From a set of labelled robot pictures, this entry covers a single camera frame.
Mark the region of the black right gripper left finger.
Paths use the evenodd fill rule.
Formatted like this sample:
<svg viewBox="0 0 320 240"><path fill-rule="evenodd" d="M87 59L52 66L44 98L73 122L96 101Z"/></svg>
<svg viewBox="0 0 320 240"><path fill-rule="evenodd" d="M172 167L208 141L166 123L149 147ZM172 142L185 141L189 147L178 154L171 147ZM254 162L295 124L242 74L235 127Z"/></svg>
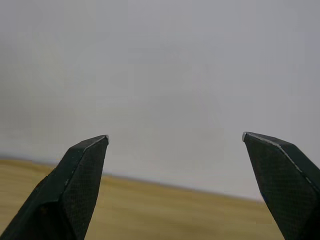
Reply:
<svg viewBox="0 0 320 240"><path fill-rule="evenodd" d="M83 240L96 207L108 135L70 147L33 189L2 240Z"/></svg>

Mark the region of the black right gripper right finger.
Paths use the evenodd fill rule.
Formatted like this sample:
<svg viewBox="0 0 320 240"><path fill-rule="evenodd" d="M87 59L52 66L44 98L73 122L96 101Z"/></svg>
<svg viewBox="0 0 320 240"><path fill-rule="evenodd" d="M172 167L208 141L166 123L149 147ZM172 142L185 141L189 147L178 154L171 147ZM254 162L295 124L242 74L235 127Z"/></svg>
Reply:
<svg viewBox="0 0 320 240"><path fill-rule="evenodd" d="M320 238L320 170L294 144L263 134L242 135L255 179L286 240Z"/></svg>

